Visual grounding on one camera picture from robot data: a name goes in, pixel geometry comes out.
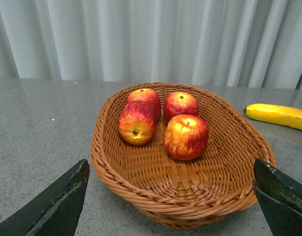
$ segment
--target woven basket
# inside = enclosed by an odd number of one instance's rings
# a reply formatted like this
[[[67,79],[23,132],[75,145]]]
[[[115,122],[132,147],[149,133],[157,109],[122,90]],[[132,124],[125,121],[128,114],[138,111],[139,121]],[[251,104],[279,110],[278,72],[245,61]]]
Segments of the woven basket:
[[[195,97],[199,116],[210,129],[202,157],[178,161],[167,156],[163,117],[153,140],[142,147],[120,138],[120,112],[129,93],[141,88],[155,90],[162,105],[174,91]],[[110,97],[97,118],[91,144],[91,161],[99,178],[141,213],[176,229],[217,222],[252,206],[257,201],[252,188],[256,158],[275,166],[270,145],[251,123],[211,92],[180,84],[140,84]]]

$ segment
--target curtain fold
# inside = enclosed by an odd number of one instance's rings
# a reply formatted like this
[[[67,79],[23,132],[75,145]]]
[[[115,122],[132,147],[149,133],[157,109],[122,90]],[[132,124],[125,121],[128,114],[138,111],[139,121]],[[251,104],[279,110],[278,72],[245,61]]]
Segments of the curtain fold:
[[[302,89],[302,0],[0,0],[0,77]]]

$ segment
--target red apple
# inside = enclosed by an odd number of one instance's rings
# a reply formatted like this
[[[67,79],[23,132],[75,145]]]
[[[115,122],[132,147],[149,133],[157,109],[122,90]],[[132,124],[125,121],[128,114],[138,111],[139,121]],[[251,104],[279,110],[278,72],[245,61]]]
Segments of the red apple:
[[[149,103],[137,100],[124,106],[118,122],[123,140],[132,145],[142,145],[154,137],[155,130],[155,111]]]
[[[203,154],[208,145],[208,123],[199,116],[177,115],[165,132],[167,153],[179,160],[193,160]]]
[[[176,115],[197,116],[199,112],[196,99],[189,93],[177,91],[171,93],[165,100],[163,106],[164,120],[166,124]]]
[[[151,104],[155,110],[156,121],[162,113],[161,100],[159,95],[150,88],[141,88],[131,92],[127,98],[127,102],[141,100]]]

